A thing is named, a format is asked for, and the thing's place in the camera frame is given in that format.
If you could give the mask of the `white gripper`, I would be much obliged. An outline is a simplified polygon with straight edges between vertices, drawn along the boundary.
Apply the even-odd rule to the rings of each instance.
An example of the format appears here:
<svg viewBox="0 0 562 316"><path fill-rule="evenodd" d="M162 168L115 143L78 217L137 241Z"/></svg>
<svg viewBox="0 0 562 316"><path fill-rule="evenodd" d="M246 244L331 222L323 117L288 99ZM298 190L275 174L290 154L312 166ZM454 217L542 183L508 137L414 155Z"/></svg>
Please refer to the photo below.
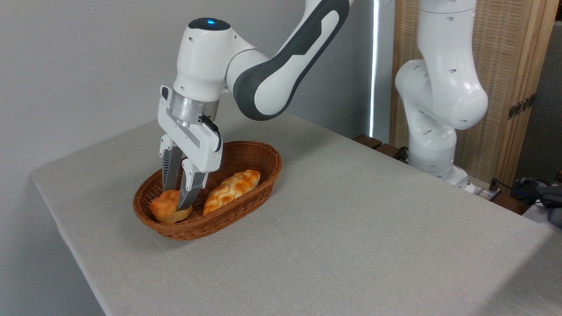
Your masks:
<svg viewBox="0 0 562 316"><path fill-rule="evenodd" d="M166 135L160 143L162 158L163 191L175 190L180 167L183 167L177 210L189 208L200 190L205 188L208 172L219 169L223 142L218 132L208 124L184 123L171 114L173 90L161 86L161 98L157 114L160 127Z"/></svg>

